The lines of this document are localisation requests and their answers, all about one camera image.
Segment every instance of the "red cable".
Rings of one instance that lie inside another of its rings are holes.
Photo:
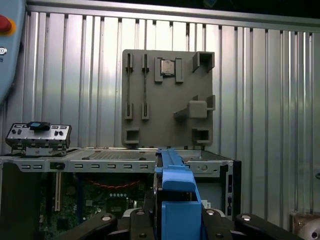
[[[119,185],[119,186],[108,186],[108,185],[104,185],[104,184],[101,184],[101,183],[98,183],[98,182],[95,182],[95,181],[92,181],[92,180],[87,180],[89,183],[95,185],[95,186],[98,186],[100,188],[106,188],[106,189],[124,189],[124,188],[128,188],[128,187],[131,187],[137,183],[140,182],[140,180],[138,181],[134,181],[134,182],[131,182],[131,183],[128,183],[128,184],[125,184],[125,185]]]

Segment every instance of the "motherboard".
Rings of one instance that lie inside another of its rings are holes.
[[[143,206],[152,185],[152,174],[44,173],[39,239],[57,239],[101,211],[121,218],[127,209]]]

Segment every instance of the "corrugated metal wall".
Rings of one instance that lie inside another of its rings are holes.
[[[320,212],[320,33],[68,11],[26,17],[3,137],[14,122],[48,121],[72,125],[73,146],[120,147],[122,51],[212,51],[208,149],[243,161],[243,211],[284,228],[292,210]]]

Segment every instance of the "gray 3d-printed holder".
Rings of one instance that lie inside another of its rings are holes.
[[[213,52],[124,50],[123,145],[211,145],[214,66]]]

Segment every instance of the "red emergency stop button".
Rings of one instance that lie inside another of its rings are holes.
[[[0,34],[9,33],[12,30],[12,24],[8,18],[0,15]]]

